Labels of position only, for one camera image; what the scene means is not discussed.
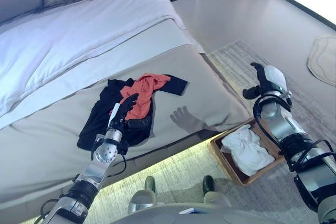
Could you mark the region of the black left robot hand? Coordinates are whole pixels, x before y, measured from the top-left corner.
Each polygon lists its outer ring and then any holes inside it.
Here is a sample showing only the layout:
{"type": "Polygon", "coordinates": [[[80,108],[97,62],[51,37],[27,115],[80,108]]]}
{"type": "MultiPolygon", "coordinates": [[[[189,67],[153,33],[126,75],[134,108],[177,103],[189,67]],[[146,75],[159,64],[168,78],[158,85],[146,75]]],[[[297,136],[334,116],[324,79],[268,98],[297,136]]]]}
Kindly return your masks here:
{"type": "Polygon", "coordinates": [[[136,105],[139,94],[133,94],[126,98],[122,103],[116,103],[113,110],[110,112],[110,118],[107,129],[115,129],[121,132],[124,131],[142,131],[149,128],[152,123],[151,115],[147,115],[142,119],[126,119],[136,105]]]}

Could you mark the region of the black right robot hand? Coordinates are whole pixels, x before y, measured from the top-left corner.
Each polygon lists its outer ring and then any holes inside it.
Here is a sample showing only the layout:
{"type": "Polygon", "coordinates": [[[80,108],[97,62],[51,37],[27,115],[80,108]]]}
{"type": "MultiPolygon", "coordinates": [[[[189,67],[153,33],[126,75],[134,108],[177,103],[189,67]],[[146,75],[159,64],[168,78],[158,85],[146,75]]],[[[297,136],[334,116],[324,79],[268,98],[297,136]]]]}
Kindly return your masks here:
{"type": "Polygon", "coordinates": [[[278,68],[272,65],[263,66],[256,62],[252,62],[250,65],[257,71],[259,84],[243,90],[245,99],[252,100],[266,94],[275,94],[277,96],[289,94],[285,76],[278,68]]]}

